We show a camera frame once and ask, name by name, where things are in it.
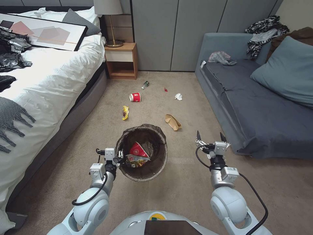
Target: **drawer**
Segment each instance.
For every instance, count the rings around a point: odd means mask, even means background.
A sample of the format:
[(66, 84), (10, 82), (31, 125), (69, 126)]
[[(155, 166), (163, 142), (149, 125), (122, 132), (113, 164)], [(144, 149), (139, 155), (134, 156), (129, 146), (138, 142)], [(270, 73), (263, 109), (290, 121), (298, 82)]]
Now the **drawer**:
[(133, 62), (133, 53), (131, 51), (105, 51), (107, 61)]

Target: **nightstand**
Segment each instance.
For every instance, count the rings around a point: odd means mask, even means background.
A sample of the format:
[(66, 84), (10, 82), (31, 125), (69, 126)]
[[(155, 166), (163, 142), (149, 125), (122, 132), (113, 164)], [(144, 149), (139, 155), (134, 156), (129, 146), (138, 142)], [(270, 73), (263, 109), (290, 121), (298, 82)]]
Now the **nightstand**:
[(136, 79), (138, 73), (137, 45), (125, 42), (121, 47), (105, 47), (110, 79)]

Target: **brown paper bag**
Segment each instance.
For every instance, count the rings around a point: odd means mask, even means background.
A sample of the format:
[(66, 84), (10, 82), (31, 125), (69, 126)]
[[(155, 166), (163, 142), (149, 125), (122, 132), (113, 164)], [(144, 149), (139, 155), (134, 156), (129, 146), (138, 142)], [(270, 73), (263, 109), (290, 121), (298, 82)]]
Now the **brown paper bag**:
[(168, 123), (174, 131), (177, 131), (182, 128), (182, 125), (176, 118), (174, 118), (171, 114), (165, 114), (165, 121)]

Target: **sofa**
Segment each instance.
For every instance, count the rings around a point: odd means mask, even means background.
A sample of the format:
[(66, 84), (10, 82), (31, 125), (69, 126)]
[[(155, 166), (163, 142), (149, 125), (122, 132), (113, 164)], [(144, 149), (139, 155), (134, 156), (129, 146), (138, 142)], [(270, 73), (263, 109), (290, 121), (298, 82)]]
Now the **sofa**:
[[(313, 158), (313, 110), (252, 80), (271, 43), (255, 61), (246, 54), (252, 34), (204, 35), (195, 74), (235, 154), (255, 158)], [(207, 63), (215, 51), (237, 60), (234, 66)]]

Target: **gray pillow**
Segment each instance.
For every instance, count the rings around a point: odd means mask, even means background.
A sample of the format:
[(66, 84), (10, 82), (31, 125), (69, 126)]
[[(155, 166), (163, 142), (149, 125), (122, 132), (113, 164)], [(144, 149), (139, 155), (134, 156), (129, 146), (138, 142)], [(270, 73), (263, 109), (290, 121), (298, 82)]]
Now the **gray pillow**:
[(313, 46), (287, 36), (250, 76), (277, 94), (313, 109)]
[(62, 20), (62, 22), (87, 26), (88, 30), (86, 32), (86, 36), (95, 35), (101, 31), (97, 26), (95, 26), (94, 24), (86, 20), (85, 18), (78, 15), (71, 8), (68, 10), (66, 15), (64, 16), (64, 19)]

